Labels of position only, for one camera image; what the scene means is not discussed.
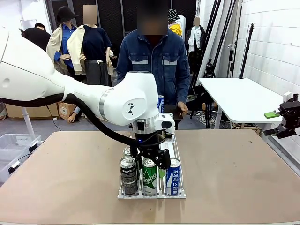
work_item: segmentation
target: black bucket hat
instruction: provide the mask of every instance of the black bucket hat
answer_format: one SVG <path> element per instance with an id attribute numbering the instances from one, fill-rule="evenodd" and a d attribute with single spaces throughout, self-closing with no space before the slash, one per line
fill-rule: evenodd
<path id="1" fill-rule="evenodd" d="M 168 22 L 175 21 L 178 19 L 180 19 L 180 17 L 177 14 L 177 10 L 174 8 L 169 9 L 168 10 Z"/>
<path id="2" fill-rule="evenodd" d="M 62 23 L 76 18 L 75 15 L 68 6 L 62 6 L 58 9 L 57 21 Z"/>

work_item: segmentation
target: checkered hat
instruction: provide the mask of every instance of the checkered hat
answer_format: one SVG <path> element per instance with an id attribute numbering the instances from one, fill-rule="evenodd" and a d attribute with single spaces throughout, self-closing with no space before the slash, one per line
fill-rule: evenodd
<path id="1" fill-rule="evenodd" d="M 168 10 L 168 22 L 175 21 L 178 19 L 180 19 L 180 17 L 177 14 L 177 10 L 174 8 L 169 9 Z"/>

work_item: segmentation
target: beige jacket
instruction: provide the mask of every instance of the beige jacket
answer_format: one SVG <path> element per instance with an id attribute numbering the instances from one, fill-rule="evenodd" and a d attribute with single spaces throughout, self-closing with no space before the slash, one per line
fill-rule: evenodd
<path id="1" fill-rule="evenodd" d="M 64 60 L 60 61 L 55 61 L 54 56 L 56 52 L 61 51 L 61 41 L 62 41 L 62 23 L 58 26 L 58 28 L 55 29 L 55 31 L 52 33 L 50 36 L 50 40 L 47 45 L 46 52 L 51 58 L 52 62 L 54 63 L 54 67 L 57 71 L 67 75 L 68 74 L 68 68 L 66 64 L 64 63 Z"/>
<path id="2" fill-rule="evenodd" d="M 84 61 L 79 58 L 81 54 L 84 54 L 82 45 L 85 29 L 83 26 L 78 27 L 67 41 L 67 49 L 72 59 L 75 74 L 84 73 Z M 108 74 L 113 75 L 113 65 L 111 63 L 107 66 L 107 71 Z"/>

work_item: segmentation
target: white box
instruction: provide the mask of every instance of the white box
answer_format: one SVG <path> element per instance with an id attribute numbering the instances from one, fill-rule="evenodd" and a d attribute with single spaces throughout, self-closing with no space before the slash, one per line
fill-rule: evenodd
<path id="1" fill-rule="evenodd" d="M 41 144 L 41 135 L 6 134 L 1 136 L 0 183 L 4 183 Z"/>

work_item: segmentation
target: denim jacket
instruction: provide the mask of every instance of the denim jacket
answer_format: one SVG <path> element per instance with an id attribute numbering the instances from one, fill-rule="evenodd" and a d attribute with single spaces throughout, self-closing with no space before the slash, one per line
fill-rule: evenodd
<path id="1" fill-rule="evenodd" d="M 129 71 L 151 72 L 166 105 L 186 102 L 190 77 L 186 49 L 182 38 L 171 30 L 154 48 L 137 30 L 128 34 L 120 48 L 118 83 Z"/>

